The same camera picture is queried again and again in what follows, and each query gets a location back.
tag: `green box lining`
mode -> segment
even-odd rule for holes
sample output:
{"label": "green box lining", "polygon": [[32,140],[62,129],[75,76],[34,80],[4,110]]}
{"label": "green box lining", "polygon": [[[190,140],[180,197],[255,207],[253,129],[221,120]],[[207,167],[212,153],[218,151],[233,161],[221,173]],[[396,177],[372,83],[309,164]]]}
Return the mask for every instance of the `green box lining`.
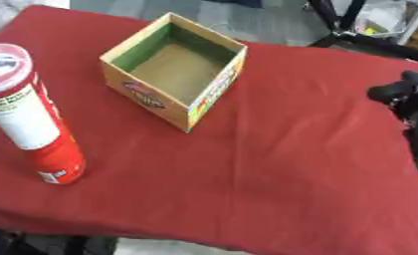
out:
{"label": "green box lining", "polygon": [[126,72],[133,71],[137,66],[150,59],[167,44],[177,43],[187,49],[227,65],[236,53],[230,49],[207,40],[189,30],[169,23],[152,35],[131,47],[121,56],[112,61],[113,64]]}

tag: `white label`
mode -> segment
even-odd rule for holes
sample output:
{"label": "white label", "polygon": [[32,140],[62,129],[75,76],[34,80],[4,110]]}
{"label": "white label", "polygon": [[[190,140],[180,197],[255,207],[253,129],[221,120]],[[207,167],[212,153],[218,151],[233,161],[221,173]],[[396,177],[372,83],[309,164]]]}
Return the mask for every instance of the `white label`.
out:
{"label": "white label", "polygon": [[31,85],[0,99],[0,128],[22,149],[41,148],[61,134]]}
{"label": "white label", "polygon": [[56,178],[56,176],[53,173],[39,171],[39,174],[42,176],[45,182],[59,183],[59,180]]}

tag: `box wall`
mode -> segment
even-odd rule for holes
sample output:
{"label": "box wall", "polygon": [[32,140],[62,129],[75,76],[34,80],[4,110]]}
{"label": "box wall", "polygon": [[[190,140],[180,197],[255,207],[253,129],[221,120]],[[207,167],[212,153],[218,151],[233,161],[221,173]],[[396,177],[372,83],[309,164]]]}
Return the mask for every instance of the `box wall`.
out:
{"label": "box wall", "polygon": [[189,128],[193,128],[198,121],[211,109],[221,95],[231,86],[243,70],[247,54],[245,47],[232,61],[227,65],[217,78],[206,88],[198,99],[189,107]]}
{"label": "box wall", "polygon": [[188,131],[188,114],[185,106],[177,104],[112,64],[103,62],[103,68],[106,84],[109,87],[180,129]]}

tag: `red fabric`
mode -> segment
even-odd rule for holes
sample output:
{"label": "red fabric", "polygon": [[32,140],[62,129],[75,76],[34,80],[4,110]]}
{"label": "red fabric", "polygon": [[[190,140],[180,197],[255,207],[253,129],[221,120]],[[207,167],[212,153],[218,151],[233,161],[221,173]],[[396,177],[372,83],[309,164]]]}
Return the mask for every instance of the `red fabric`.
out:
{"label": "red fabric", "polygon": [[365,95],[418,64],[248,43],[244,73],[187,134],[105,86],[99,55],[145,24],[31,7],[0,32],[34,57],[88,166],[43,183],[0,133],[0,227],[418,255],[418,171],[401,123]]}

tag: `metal stand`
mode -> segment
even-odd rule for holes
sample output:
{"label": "metal stand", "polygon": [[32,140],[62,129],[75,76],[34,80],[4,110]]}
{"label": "metal stand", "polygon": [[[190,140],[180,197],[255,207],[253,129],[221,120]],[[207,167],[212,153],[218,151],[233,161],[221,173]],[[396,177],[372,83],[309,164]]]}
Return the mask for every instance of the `metal stand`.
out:
{"label": "metal stand", "polygon": [[365,0],[353,0],[343,17],[338,17],[330,0],[308,0],[312,8],[330,30],[326,37],[311,44],[312,47],[327,48],[339,41],[357,46],[365,46],[394,57],[418,61],[418,50],[397,45],[388,40],[372,38],[354,33],[352,26],[357,15],[366,3]]}
{"label": "metal stand", "polygon": [[407,25],[406,32],[404,32],[404,34],[398,39],[398,44],[405,45],[417,29],[418,29],[418,12],[415,14],[415,16],[413,16],[412,20]]}

